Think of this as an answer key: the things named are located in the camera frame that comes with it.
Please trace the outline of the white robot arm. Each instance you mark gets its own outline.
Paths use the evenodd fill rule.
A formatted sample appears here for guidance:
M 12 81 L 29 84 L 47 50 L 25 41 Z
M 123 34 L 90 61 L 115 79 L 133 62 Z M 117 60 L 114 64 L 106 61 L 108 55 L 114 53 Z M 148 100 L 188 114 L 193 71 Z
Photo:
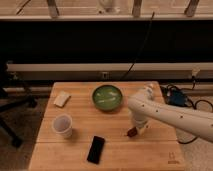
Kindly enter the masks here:
M 132 123 L 138 129 L 152 118 L 213 143 L 212 113 L 155 102 L 150 88 L 140 89 L 131 95 L 128 108 Z

